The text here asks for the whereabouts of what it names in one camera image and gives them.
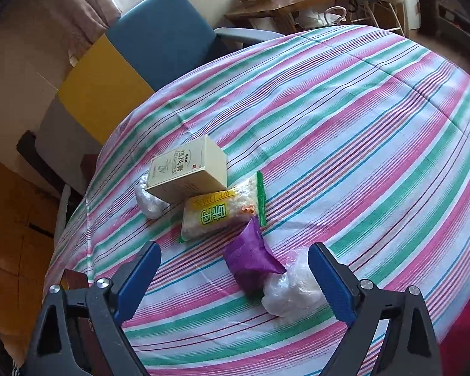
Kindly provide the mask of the clear plastic bag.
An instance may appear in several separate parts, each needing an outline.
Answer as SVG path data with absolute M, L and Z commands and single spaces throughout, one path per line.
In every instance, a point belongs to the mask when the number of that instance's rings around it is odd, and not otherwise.
M 326 303 L 310 270 L 307 248 L 292 250 L 284 267 L 284 274 L 269 274 L 264 282 L 261 304 L 269 314 L 295 319 Z

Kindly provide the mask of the purple foil sachet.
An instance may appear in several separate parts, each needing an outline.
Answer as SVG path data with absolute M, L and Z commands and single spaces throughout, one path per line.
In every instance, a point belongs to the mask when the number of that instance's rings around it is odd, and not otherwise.
M 228 244 L 223 258 L 236 283 L 247 294 L 261 290 L 270 274 L 286 273 L 284 265 L 267 246 L 258 217 L 252 217 Z

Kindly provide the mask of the green yellow snack packet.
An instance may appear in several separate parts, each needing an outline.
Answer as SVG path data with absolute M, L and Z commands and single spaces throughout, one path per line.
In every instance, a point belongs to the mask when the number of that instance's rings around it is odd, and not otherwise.
M 261 171 L 232 188 L 188 199 L 179 242 L 203 238 L 253 217 L 261 227 L 266 226 L 266 189 Z

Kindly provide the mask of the cream white carton box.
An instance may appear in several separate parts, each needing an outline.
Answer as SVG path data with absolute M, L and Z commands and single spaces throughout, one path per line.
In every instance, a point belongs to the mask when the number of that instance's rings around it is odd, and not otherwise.
M 146 191 L 169 204 L 227 189 L 227 155 L 208 135 L 157 155 Z

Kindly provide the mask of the wooden wardrobe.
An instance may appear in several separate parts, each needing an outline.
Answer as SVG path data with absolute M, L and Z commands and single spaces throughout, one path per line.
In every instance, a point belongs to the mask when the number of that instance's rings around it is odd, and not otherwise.
M 58 204 L 0 162 L 0 337 L 17 363 L 41 308 Z

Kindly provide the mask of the white plastic bag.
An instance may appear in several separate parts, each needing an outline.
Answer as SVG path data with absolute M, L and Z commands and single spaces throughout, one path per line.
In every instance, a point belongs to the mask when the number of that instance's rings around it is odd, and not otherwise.
M 346 21 L 347 11 L 342 6 L 333 6 L 319 13 L 312 8 L 306 8 L 299 12 L 295 22 L 305 30 L 340 25 Z

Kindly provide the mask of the patterned window curtain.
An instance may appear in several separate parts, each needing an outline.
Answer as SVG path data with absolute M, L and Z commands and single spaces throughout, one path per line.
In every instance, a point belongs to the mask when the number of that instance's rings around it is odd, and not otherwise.
M 78 62 L 121 12 L 112 0 L 40 0 L 68 38 L 68 55 Z

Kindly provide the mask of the wooden side table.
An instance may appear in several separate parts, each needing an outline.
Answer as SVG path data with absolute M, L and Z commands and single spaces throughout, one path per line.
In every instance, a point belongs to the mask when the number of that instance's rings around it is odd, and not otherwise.
M 289 35 L 296 33 L 295 23 L 290 14 L 316 4 L 335 3 L 337 0 L 259 0 L 242 2 L 242 6 L 227 12 L 225 17 L 236 27 L 252 28 L 251 19 L 271 18 L 278 32 Z

